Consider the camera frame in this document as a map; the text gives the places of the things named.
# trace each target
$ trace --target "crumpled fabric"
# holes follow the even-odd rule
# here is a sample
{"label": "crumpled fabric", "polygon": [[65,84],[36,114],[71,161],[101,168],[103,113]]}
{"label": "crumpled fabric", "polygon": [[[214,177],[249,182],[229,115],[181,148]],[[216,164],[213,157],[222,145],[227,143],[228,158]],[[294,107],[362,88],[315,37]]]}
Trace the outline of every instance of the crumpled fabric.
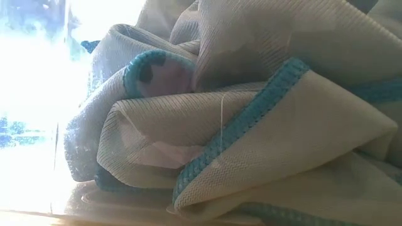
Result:
{"label": "crumpled fabric", "polygon": [[[290,225],[400,225],[402,94],[392,84],[402,41],[370,17],[377,5],[365,15],[343,0],[189,4],[169,38],[119,24],[94,50],[103,84],[94,96],[155,49],[195,64],[194,93],[132,98],[124,84],[119,98],[101,92],[96,110],[84,108],[70,127],[86,135],[66,139],[76,144],[66,155],[79,156],[70,162],[85,162],[75,179],[91,180],[100,164],[129,187],[173,189],[172,212],[194,221],[239,213]],[[173,170],[137,164],[157,142],[202,154]]]}

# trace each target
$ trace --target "blue stitched edge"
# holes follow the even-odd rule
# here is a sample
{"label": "blue stitched edge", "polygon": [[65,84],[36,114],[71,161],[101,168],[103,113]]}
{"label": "blue stitched edge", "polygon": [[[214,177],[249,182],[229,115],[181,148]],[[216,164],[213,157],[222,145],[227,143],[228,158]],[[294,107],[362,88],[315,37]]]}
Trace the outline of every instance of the blue stitched edge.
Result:
{"label": "blue stitched edge", "polygon": [[179,194],[204,168],[257,124],[267,112],[273,109],[308,70],[309,67],[299,59],[291,58],[286,61],[268,80],[265,88],[258,92],[237,117],[233,117],[227,123],[224,128],[222,144],[220,143],[220,132],[218,132],[206,145],[202,155],[191,161],[180,173],[173,191],[173,203]]}
{"label": "blue stitched edge", "polygon": [[402,100],[402,78],[355,85],[348,90],[372,104],[398,101]]}
{"label": "blue stitched edge", "polygon": [[269,204],[256,202],[243,203],[239,207],[237,207],[234,212],[241,212],[258,217],[267,225],[278,223],[280,225],[294,226],[362,226],[355,223],[347,223],[338,220],[330,220],[322,217],[317,217],[289,208],[276,207]]}
{"label": "blue stitched edge", "polygon": [[137,55],[130,64],[124,69],[123,84],[129,99],[143,97],[137,89],[138,76],[142,73],[144,66],[150,62],[162,58],[170,58],[181,63],[187,70],[194,71],[195,64],[180,55],[167,52],[165,50],[150,50]]}

